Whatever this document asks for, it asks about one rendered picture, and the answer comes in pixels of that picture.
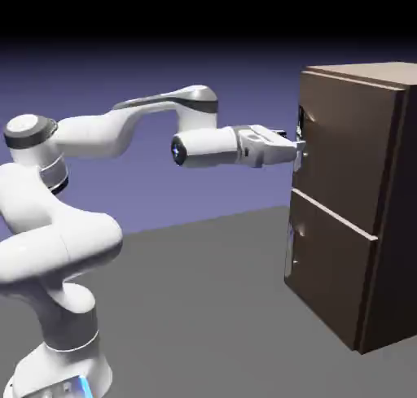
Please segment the brown wooden cabinet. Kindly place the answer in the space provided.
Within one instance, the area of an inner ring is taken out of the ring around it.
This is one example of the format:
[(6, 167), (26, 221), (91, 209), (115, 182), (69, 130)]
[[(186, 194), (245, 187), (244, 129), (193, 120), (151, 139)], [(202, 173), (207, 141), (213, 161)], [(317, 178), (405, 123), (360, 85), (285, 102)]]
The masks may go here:
[(405, 85), (401, 119), (385, 170), (378, 237), (367, 270), (361, 354), (417, 336), (417, 63), (351, 63), (305, 70)]

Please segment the small brown cabinet door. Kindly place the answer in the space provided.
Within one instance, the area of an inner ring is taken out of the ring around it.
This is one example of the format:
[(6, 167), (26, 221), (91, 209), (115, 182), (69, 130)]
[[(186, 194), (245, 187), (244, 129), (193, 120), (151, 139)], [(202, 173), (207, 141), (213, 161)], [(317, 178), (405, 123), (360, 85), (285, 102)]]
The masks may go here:
[(296, 236), (297, 263), (284, 281), (350, 349), (358, 349), (367, 270), (378, 237), (302, 191), (291, 193), (288, 223), (304, 224)]

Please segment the long curved metal door handle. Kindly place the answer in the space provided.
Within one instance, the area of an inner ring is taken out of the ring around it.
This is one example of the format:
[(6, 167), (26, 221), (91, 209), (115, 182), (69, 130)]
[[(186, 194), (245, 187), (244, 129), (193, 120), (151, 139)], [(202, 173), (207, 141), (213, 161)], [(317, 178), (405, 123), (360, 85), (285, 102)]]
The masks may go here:
[(299, 172), (299, 170), (301, 169), (301, 166), (302, 166), (303, 159), (307, 158), (309, 156), (309, 144), (307, 143), (307, 140), (306, 140), (305, 127), (312, 120), (313, 119), (309, 116), (309, 114), (305, 111), (305, 109), (302, 106), (299, 106), (295, 137), (296, 137), (296, 142), (298, 140), (305, 140), (306, 144), (305, 144), (305, 149), (304, 149), (302, 159), (300, 161), (297, 161), (295, 159), (295, 161), (294, 161), (293, 175), (296, 175)]

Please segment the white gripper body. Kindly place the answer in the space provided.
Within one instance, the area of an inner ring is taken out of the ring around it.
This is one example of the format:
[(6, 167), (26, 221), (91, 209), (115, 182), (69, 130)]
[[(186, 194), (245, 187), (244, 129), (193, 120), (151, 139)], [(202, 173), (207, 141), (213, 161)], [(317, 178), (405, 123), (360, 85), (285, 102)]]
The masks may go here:
[(252, 131), (260, 138), (255, 144), (256, 163), (263, 165), (289, 163), (296, 159), (298, 145), (280, 134), (280, 130), (268, 129), (263, 125), (252, 125)]

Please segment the large brown cabinet door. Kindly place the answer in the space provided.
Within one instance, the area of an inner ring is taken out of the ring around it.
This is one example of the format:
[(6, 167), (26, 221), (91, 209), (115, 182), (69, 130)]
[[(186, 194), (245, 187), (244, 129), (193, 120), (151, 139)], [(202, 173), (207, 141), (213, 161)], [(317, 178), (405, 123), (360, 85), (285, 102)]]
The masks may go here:
[(299, 106), (309, 156), (292, 185), (369, 234), (378, 231), (380, 196), (407, 88), (312, 70), (300, 77)]

